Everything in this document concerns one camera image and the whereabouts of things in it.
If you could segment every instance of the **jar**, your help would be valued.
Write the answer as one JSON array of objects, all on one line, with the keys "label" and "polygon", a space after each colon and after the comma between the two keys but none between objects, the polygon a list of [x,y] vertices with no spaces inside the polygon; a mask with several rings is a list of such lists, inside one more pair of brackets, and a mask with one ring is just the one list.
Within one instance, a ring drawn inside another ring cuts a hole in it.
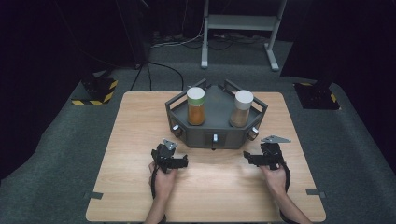
[{"label": "jar", "polygon": [[205,91],[199,87],[192,87],[187,91],[189,104],[187,120],[190,125],[201,125],[205,121]]},{"label": "jar", "polygon": [[235,128],[242,128],[247,125],[248,114],[253,94],[250,91],[238,91],[235,95],[233,113],[230,117],[230,124]]}]

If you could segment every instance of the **stand base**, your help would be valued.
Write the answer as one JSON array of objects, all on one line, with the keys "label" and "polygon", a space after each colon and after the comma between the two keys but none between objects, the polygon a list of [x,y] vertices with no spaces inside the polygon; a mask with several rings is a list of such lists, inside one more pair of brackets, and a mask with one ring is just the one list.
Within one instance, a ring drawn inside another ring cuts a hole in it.
[{"label": "stand base", "polygon": [[340,109],[334,94],[329,89],[318,92],[310,83],[294,83],[294,89],[304,109]]},{"label": "stand base", "polygon": [[95,81],[91,90],[87,90],[82,81],[78,83],[71,97],[72,105],[104,105],[110,101],[118,81],[109,77]]}]

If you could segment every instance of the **wooden table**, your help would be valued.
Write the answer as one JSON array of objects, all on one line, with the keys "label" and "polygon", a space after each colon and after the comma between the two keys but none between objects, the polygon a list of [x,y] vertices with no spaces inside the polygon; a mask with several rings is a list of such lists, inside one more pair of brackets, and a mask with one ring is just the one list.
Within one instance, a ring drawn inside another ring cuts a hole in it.
[{"label": "wooden table", "polygon": [[318,195],[307,195],[315,183],[306,163],[283,96],[253,92],[268,104],[259,136],[240,149],[188,148],[169,130],[164,103],[178,92],[126,92],[114,123],[86,218],[89,221],[142,222],[152,203],[149,187],[151,150],[162,139],[178,142],[175,158],[185,154],[189,166],[179,169],[166,216],[170,222],[280,221],[259,168],[248,164],[243,150],[262,154],[260,139],[277,135],[291,143],[280,144],[291,170],[289,196],[313,221],[326,218]]}]

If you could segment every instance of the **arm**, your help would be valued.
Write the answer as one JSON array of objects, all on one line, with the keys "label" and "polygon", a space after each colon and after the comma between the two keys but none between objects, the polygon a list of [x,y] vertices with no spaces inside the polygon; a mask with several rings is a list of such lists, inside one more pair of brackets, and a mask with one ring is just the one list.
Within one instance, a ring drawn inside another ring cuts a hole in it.
[{"label": "arm", "polygon": [[270,170],[267,166],[260,166],[260,169],[265,175],[268,189],[285,217],[298,223],[312,223],[285,191],[286,173],[283,166],[280,165],[277,170]]},{"label": "arm", "polygon": [[[148,168],[152,173],[155,169],[154,162]],[[146,217],[145,224],[158,224],[163,219],[166,204],[175,185],[176,174],[177,169],[171,170],[169,174],[165,174],[161,169],[157,171],[157,175],[155,176],[156,196]]]}]

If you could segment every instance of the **bottle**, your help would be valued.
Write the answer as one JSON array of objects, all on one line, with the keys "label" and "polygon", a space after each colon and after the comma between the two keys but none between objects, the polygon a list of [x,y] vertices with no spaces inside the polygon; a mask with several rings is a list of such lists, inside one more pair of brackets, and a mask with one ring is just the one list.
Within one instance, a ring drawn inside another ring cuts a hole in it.
[{"label": "bottle", "polygon": [[187,91],[188,117],[190,125],[201,125],[205,121],[205,91],[199,87],[192,87]]},{"label": "bottle", "polygon": [[230,124],[235,128],[242,128],[247,125],[248,113],[251,103],[253,102],[253,94],[250,91],[238,91],[235,95],[233,113],[230,117]]}]

